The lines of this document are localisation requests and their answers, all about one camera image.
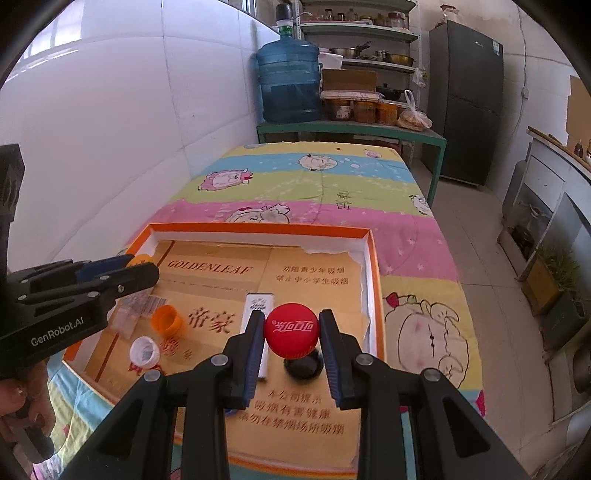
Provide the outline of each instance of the blue water bottle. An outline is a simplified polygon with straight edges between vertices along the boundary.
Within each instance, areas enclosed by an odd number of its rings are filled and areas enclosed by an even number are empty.
[[[316,45],[293,38],[291,6],[276,8],[281,38],[256,53],[267,122],[294,124],[319,120],[320,64]]]

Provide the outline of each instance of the orange bottle cap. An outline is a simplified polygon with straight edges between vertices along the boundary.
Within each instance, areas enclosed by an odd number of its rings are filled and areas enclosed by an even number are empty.
[[[172,305],[162,305],[155,310],[150,323],[157,333],[170,338],[183,326],[183,318]]]

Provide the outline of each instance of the cooking pot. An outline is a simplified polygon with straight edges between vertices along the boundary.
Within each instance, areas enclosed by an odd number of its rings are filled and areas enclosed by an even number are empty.
[[[344,59],[356,59],[361,55],[361,51],[366,48],[369,48],[369,42],[351,48],[331,48],[330,52],[336,55],[342,55]]]
[[[404,93],[404,89],[389,88],[387,83],[384,83],[383,87],[376,87],[375,91],[381,93],[386,100],[392,100],[398,102],[400,96]]]
[[[377,57],[382,57],[384,61],[387,61],[388,63],[396,63],[397,65],[405,65],[407,67],[412,67],[414,63],[414,58],[412,57],[390,53],[385,50],[378,50],[375,54]]]

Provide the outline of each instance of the cartoon character print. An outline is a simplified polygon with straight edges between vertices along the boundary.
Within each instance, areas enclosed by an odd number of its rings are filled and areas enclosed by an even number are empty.
[[[203,183],[197,187],[197,190],[207,190],[215,192],[216,190],[227,189],[234,185],[248,184],[252,178],[252,172],[244,170],[222,170],[210,173],[205,177]]]
[[[310,171],[322,171],[337,166],[336,160],[327,157],[325,155],[313,155],[308,153],[304,157],[300,158],[300,165]]]
[[[382,158],[382,154],[381,153],[374,152],[373,150],[364,150],[363,153],[365,153],[365,155],[367,157],[371,157],[371,158]]]
[[[230,223],[290,223],[287,213],[289,207],[285,205],[274,205],[263,208],[241,208],[226,219]]]
[[[384,299],[387,337],[397,352],[389,359],[415,374],[437,368],[457,388],[466,378],[468,342],[457,328],[457,313],[443,303],[417,301],[415,295],[391,293]]]
[[[423,195],[411,195],[410,199],[413,201],[413,205],[421,215],[433,218],[433,213]]]

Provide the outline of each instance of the refrigerator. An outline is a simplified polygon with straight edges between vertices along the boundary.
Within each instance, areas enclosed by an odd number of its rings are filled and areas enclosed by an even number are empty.
[[[484,185],[495,152],[503,97],[503,45],[448,21],[429,32],[427,115],[447,139],[441,176]],[[439,149],[423,146],[433,171]]]

